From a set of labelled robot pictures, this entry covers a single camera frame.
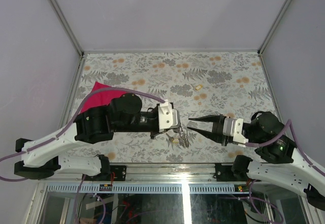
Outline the metal spiral keyring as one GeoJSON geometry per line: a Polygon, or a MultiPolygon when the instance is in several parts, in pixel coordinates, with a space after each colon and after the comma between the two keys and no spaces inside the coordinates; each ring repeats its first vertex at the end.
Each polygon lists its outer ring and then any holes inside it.
{"type": "Polygon", "coordinates": [[[180,127],[178,129],[178,141],[179,145],[183,148],[188,148],[189,147],[189,139],[188,139],[188,132],[184,128],[180,127]]]}

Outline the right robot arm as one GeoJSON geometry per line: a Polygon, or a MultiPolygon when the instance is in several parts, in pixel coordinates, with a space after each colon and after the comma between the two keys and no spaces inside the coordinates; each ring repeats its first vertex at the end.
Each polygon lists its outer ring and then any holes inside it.
{"type": "Polygon", "coordinates": [[[250,123],[225,115],[203,116],[196,121],[213,124],[210,132],[195,129],[205,138],[222,146],[253,148],[262,159],[258,162],[238,155],[231,166],[216,164],[214,178],[218,181],[264,181],[290,190],[324,210],[324,167],[306,155],[296,136],[285,135],[293,129],[290,120],[283,124],[272,112],[258,111],[250,123]]]}

